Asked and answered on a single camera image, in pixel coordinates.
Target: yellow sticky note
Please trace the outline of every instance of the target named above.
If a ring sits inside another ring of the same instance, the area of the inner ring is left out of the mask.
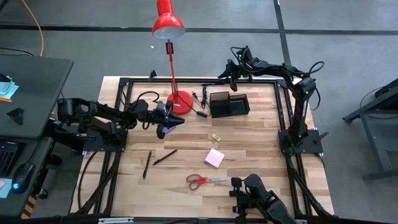
[[[214,140],[216,140],[216,141],[221,141],[221,138],[220,138],[218,135],[216,135],[216,134],[213,134],[211,137],[212,137]]]

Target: red desk lamp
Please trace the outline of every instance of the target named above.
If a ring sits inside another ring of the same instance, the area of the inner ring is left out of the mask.
[[[170,39],[179,37],[185,33],[185,26],[181,20],[174,15],[173,5],[171,0],[158,0],[157,1],[157,12],[159,17],[157,18],[152,35],[157,39],[167,40],[167,53],[169,54],[170,67],[172,69],[172,94],[169,95],[167,100],[173,101],[173,112],[177,115],[187,114],[193,105],[192,96],[186,91],[178,90],[177,84],[174,77],[174,66],[173,66],[173,48]]]

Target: scissor blade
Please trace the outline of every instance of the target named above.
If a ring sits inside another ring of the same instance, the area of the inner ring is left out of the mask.
[[[223,182],[226,181],[226,179],[217,179],[217,178],[207,178],[206,182]]]

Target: red scissors handle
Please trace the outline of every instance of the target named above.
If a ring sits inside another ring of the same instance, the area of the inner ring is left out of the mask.
[[[199,174],[192,174],[187,177],[187,182],[189,183],[190,190],[196,190],[202,184],[205,184],[207,177],[202,177]]]

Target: yellow cable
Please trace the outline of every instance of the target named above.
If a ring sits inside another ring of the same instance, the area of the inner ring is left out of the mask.
[[[35,17],[35,15],[33,15],[33,12],[29,9],[29,6],[26,4],[26,2],[24,0],[21,0],[22,3],[24,3],[26,9],[29,11],[30,15],[33,17],[33,19],[36,22],[37,28],[39,28],[40,31],[40,37],[42,38],[42,50],[40,51],[40,57],[43,57],[43,52],[44,52],[44,38],[43,38],[43,32],[42,32],[42,28],[40,28],[40,24],[39,22],[37,22],[37,19]]]

